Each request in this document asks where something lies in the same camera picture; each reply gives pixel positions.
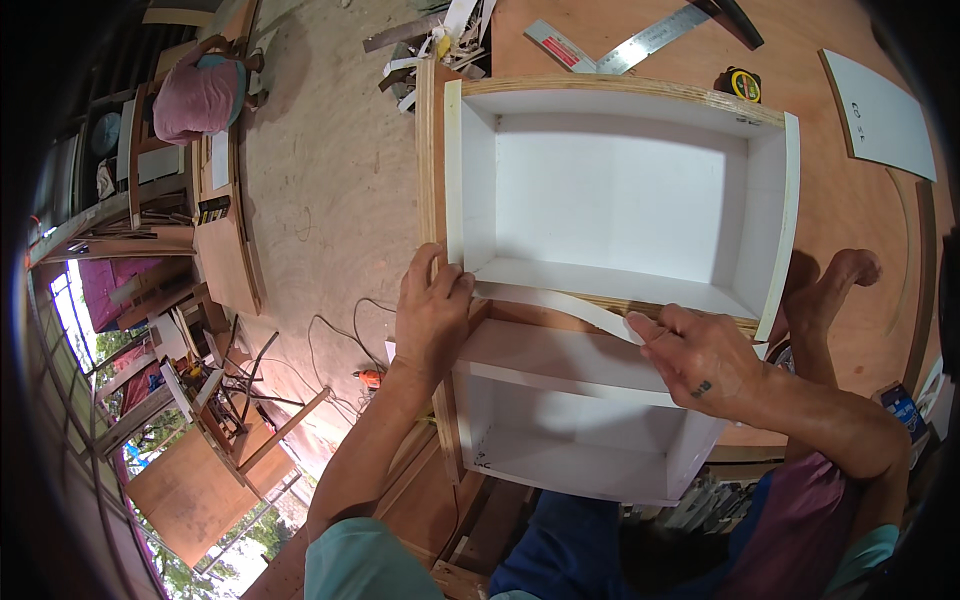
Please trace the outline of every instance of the concrete floor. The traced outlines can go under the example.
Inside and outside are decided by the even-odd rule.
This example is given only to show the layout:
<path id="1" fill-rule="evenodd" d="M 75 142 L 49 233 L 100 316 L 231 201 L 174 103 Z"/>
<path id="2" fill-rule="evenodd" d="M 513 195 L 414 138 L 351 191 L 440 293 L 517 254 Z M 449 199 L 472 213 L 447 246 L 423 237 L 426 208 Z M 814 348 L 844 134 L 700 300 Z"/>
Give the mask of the concrete floor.
<path id="1" fill-rule="evenodd" d="M 307 401 L 328 385 L 358 406 L 362 386 L 351 374 L 372 361 L 318 319 L 311 365 L 307 333 L 315 314 L 352 331 L 353 306 L 362 297 L 396 306 L 416 250 L 414 117 L 400 114 L 393 95 L 376 87 L 391 49 L 365 55 L 361 43 L 416 17 L 404 0 L 347 8 L 341 0 L 260 2 L 251 44 L 264 50 L 259 79 L 271 96 L 256 114 L 242 116 L 240 162 L 263 310 L 241 315 L 240 323 L 254 356 L 274 331 L 280 334 L 260 365 L 263 392 Z M 393 336 L 394 315 L 364 302 L 357 329 L 386 362 L 383 342 Z M 268 410 L 283 421 L 278 406 Z M 288 438 L 314 477 L 352 421 L 324 403 Z"/>

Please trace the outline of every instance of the blue round object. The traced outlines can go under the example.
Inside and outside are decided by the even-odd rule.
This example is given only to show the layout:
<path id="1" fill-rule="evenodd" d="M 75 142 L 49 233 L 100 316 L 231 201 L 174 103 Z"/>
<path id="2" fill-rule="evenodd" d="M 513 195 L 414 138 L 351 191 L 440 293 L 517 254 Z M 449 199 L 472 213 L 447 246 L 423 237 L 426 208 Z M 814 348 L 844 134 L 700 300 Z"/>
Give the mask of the blue round object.
<path id="1" fill-rule="evenodd" d="M 106 156 L 120 139 L 120 113 L 108 112 L 100 117 L 90 136 L 90 149 L 96 156 Z"/>

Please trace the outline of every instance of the hand tattoo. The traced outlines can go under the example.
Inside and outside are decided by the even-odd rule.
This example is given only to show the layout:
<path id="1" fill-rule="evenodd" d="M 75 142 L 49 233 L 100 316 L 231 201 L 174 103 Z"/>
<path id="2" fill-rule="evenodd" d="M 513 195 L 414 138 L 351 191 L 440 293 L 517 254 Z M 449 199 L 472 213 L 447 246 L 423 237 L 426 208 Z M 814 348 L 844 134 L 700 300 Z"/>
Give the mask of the hand tattoo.
<path id="1" fill-rule="evenodd" d="M 704 382 L 700 384 L 700 387 L 698 387 L 693 392 L 690 392 L 690 395 L 693 397 L 700 397 L 704 394 L 704 392 L 706 392 L 712 387 L 713 387 L 713 384 L 711 384 L 709 381 L 704 380 Z"/>

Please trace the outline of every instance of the teal sleeve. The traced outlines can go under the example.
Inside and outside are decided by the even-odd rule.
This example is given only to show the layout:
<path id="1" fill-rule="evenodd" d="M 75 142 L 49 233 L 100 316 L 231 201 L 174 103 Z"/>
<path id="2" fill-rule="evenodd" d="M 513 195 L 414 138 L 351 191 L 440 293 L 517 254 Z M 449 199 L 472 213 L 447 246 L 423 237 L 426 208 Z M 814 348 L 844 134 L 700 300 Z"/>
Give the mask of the teal sleeve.
<path id="1" fill-rule="evenodd" d="M 880 525 L 860 538 L 840 559 L 837 572 L 827 585 L 827 591 L 824 594 L 845 586 L 893 556 L 894 546 L 899 536 L 900 530 L 896 525 Z"/>
<path id="2" fill-rule="evenodd" d="M 430 573 L 382 521 L 348 518 L 306 549 L 304 600 L 444 600 Z"/>

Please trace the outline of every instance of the wooden table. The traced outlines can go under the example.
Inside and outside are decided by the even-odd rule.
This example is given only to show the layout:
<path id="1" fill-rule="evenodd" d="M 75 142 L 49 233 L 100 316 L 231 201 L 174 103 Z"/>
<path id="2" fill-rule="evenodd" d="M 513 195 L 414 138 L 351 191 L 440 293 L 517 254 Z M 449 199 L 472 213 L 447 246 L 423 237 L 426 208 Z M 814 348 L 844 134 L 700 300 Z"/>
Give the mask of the wooden table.
<path id="1" fill-rule="evenodd" d="M 735 65 L 760 76 L 765 105 L 797 115 L 802 156 L 795 248 L 814 256 L 824 269 L 843 248 L 869 248 L 883 264 L 883 278 L 877 285 L 851 291 L 829 335 L 840 387 L 869 396 L 903 378 L 910 353 L 920 286 L 920 217 L 914 188 L 919 178 L 895 171 L 905 191 L 913 229 L 915 258 L 908 270 L 907 228 L 897 188 L 882 165 L 847 157 L 840 116 L 817 51 L 828 48 L 904 89 L 907 86 L 876 44 L 867 14 L 853 0 L 740 0 L 739 4 L 766 40 L 756 51 L 751 52 L 715 21 L 708 21 L 658 50 L 627 75 L 713 88 L 717 76 Z M 597 60 L 683 5 L 684 0 L 499 0 L 491 24 L 492 76 L 564 72 L 523 35 L 537 19 L 545 20 Z M 953 217 L 946 164 L 933 141 L 940 177 L 933 185 L 939 261 L 939 238 L 949 231 Z M 906 276 L 906 303 L 891 333 L 883 336 L 896 312 Z M 921 380 L 940 355 L 939 348 L 934 326 L 926 344 Z M 780 434 L 731 426 L 720 444 L 778 445 L 784 440 Z"/>

